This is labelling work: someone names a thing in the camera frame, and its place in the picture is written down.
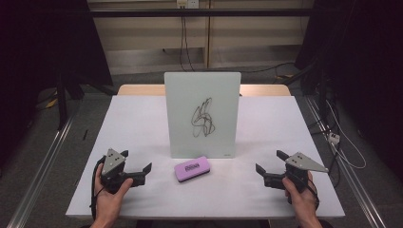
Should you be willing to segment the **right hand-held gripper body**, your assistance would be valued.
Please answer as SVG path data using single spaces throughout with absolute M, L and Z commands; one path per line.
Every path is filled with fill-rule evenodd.
M 266 172 L 266 174 L 263 176 L 264 186 L 284 190 L 285 186 L 282 183 L 282 179 L 288 178 L 296 186 L 299 193 L 302 193 L 305 189 L 308 189 L 314 194 L 316 203 L 319 203 L 316 188 L 310 186 L 311 180 L 309 179 L 308 172 L 317 171 L 327 173 L 329 169 L 302 154 L 301 152 L 297 152 L 296 154 L 289 156 L 289 158 L 284 162 L 285 172 L 283 174 L 271 174 Z

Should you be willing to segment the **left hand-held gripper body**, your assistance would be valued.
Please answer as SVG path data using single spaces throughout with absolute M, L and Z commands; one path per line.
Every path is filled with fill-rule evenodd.
M 124 167 L 126 158 L 116 150 L 109 148 L 101 172 L 101 183 L 106 191 L 115 194 L 126 179 Z

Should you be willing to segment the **purple whiteboard eraser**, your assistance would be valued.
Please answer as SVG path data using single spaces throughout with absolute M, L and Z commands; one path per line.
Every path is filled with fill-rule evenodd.
M 189 181 L 210 172 L 210 163 L 205 156 L 182 162 L 174 166 L 178 182 Z

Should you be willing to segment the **small whiteboard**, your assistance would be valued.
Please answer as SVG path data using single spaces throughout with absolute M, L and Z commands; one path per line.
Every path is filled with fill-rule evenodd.
M 171 156 L 232 159 L 240 99 L 238 72 L 166 72 Z

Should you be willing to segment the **person's left hand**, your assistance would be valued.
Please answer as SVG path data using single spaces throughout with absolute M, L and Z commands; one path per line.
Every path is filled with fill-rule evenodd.
M 103 166 L 104 165 L 101 163 L 97 167 L 95 185 L 94 185 L 94 194 L 97 196 L 96 219 L 116 221 L 118 216 L 120 215 L 123 198 L 126 192 L 131 187 L 133 180 L 132 179 L 125 180 L 117 193 L 110 194 L 104 189 L 104 187 L 101 184 L 101 172 Z

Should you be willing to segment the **person's right hand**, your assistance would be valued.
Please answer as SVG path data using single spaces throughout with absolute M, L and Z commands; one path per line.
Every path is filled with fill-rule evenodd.
M 299 193 L 296 186 L 288 178 L 283 178 L 282 183 L 285 186 L 285 196 L 292 200 L 297 220 L 300 223 L 313 221 L 317 217 L 314 194 L 308 189 Z

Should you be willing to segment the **white table cover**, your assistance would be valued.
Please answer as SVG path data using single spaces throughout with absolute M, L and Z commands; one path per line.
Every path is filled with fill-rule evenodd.
M 126 219 L 280 219 L 294 211 L 284 193 L 267 188 L 255 166 L 281 173 L 279 150 L 321 157 L 292 96 L 240 98 L 237 150 L 232 159 L 210 160 L 209 173 L 178 182 L 169 150 L 165 99 L 115 96 L 88 158 L 67 216 L 90 217 L 91 179 L 96 161 L 108 149 L 128 151 L 125 169 L 152 167 L 145 184 L 131 189 L 121 215 Z

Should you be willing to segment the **wooden table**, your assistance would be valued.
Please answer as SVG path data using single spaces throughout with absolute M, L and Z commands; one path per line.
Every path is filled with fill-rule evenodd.
M 122 85 L 119 95 L 164 96 L 164 85 Z M 286 85 L 241 85 L 242 96 L 290 96 Z

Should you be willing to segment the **black stand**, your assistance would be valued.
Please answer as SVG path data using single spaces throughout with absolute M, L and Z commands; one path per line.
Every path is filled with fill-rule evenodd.
M 66 88 L 64 83 L 63 74 L 58 75 L 57 80 L 57 101 L 59 107 L 59 126 L 58 129 L 61 130 L 67 123 L 67 100 L 66 100 Z

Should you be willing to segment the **black curtain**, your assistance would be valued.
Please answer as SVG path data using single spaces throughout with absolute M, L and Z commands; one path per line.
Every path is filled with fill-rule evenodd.
M 32 121 L 41 91 L 110 86 L 87 0 L 0 0 L 0 169 Z
M 319 57 L 325 41 L 338 98 L 378 157 L 403 180 L 403 0 L 314 0 L 296 67 Z

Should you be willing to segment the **black horizontal bar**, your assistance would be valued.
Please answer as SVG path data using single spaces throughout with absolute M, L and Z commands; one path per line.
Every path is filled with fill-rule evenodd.
M 92 9 L 93 17 L 312 16 L 313 9 Z

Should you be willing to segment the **metal floor rail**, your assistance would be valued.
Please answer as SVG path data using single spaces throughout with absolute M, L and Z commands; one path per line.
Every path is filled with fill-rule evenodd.
M 67 118 L 58 123 L 58 128 L 52 136 L 52 143 L 47 148 L 47 153 L 41 159 L 38 169 L 34 172 L 34 176 L 29 182 L 29 186 L 19 200 L 15 211 L 12 214 L 7 228 L 24 228 L 32 209 L 38 200 L 40 193 L 49 175 L 58 153 L 63 147 L 63 143 L 72 126 L 74 118 L 80 109 L 80 106 L 73 107 L 67 114 Z
M 329 110 L 329 114 L 321 117 L 319 114 L 319 104 L 312 96 L 308 96 L 305 98 L 305 101 L 310 108 L 315 120 L 316 125 L 320 129 L 320 133 L 323 135 L 326 143 L 330 146 L 332 151 L 333 160 L 337 163 L 340 172 L 344 175 L 345 180 L 348 182 L 350 188 L 352 189 L 354 196 L 363 211 L 366 219 L 369 221 L 372 228 L 387 228 L 386 223 L 384 222 L 383 218 L 381 217 L 377 207 L 374 204 L 374 201 L 368 194 L 367 190 L 365 189 L 364 185 L 361 183 L 358 175 L 356 174 L 356 170 L 360 170 L 366 167 L 367 162 L 361 151 L 356 147 L 356 145 L 350 140 L 350 138 L 345 134 L 343 129 L 340 126 L 339 120 L 337 119 L 337 115 L 330 105 L 328 101 L 325 102 L 325 109 Z M 362 166 L 358 166 L 352 164 L 342 151 L 342 149 L 338 149 L 337 147 L 339 144 L 334 145 L 331 142 L 328 142 L 328 134 L 333 132 L 331 127 L 325 123 L 327 117 L 330 117 L 334 120 L 336 127 L 340 130 L 342 136 L 346 138 L 348 143 L 356 150 L 358 155 L 364 161 Z

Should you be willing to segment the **white wall socket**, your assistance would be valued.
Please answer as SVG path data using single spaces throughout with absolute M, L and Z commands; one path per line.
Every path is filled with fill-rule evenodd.
M 177 0 L 178 9 L 198 9 L 199 7 L 199 0 Z

